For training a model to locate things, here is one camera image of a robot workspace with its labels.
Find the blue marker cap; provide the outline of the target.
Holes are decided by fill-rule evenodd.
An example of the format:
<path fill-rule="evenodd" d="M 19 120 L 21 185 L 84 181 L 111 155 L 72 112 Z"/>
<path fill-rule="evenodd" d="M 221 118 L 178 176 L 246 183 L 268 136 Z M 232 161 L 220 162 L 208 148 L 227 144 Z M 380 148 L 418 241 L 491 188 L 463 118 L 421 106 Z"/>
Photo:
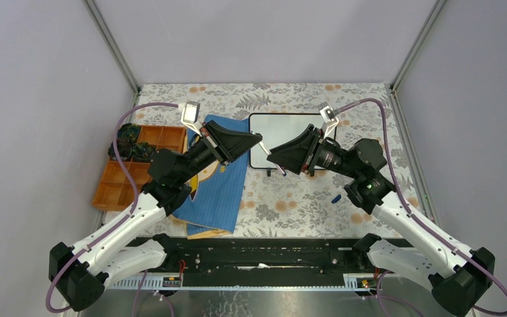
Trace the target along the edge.
<path fill-rule="evenodd" d="M 331 201 L 332 204 L 335 204 L 337 203 L 339 200 L 341 199 L 341 195 L 337 195 L 336 197 L 334 197 Z"/>

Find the blue capped whiteboard marker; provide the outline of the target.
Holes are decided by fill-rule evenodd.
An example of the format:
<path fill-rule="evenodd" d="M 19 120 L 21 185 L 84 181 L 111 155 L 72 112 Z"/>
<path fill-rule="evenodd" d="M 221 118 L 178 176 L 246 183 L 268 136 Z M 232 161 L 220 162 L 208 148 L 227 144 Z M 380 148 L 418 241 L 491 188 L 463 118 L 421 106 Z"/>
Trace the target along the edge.
<path fill-rule="evenodd" d="M 287 172 L 281 165 L 267 160 L 270 154 L 269 147 L 263 141 L 260 141 L 250 149 L 250 167 L 254 169 L 278 170 L 280 174 L 286 176 Z"/>

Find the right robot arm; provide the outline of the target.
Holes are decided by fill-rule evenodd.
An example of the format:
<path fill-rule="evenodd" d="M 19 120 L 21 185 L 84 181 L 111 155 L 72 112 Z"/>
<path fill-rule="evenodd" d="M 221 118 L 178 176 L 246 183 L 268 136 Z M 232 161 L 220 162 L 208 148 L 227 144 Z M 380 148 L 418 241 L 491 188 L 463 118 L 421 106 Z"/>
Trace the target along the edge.
<path fill-rule="evenodd" d="M 495 256 L 485 247 L 472 249 L 414 210 L 381 169 L 388 163 L 380 142 L 361 139 L 343 149 L 309 125 L 298 137 L 270 150 L 267 157 L 295 174 L 316 167 L 349 178 L 344 189 L 351 203 L 391 226 L 416 253 L 402 250 L 375 234 L 357 242 L 352 254 L 356 269 L 393 271 L 432 293 L 454 316 L 465 316 L 492 285 Z"/>

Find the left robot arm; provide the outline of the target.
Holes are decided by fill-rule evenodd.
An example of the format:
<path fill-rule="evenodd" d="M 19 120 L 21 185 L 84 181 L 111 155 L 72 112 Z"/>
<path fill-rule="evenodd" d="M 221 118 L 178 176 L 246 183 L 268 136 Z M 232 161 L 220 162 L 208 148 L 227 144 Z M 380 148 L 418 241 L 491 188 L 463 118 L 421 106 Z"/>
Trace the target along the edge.
<path fill-rule="evenodd" d="M 184 203 L 191 193 L 188 182 L 195 175 L 214 162 L 235 162 L 263 140 L 259 133 L 227 129 L 214 121 L 197 132 L 199 140 L 184 153 L 166 148 L 153 153 L 151 181 L 135 190 L 133 202 L 113 221 L 70 246 L 60 242 L 50 250 L 45 299 L 49 312 L 80 312 L 119 280 L 156 267 L 171 271 L 177 266 L 179 255 L 166 234 L 130 250 L 125 247 Z"/>

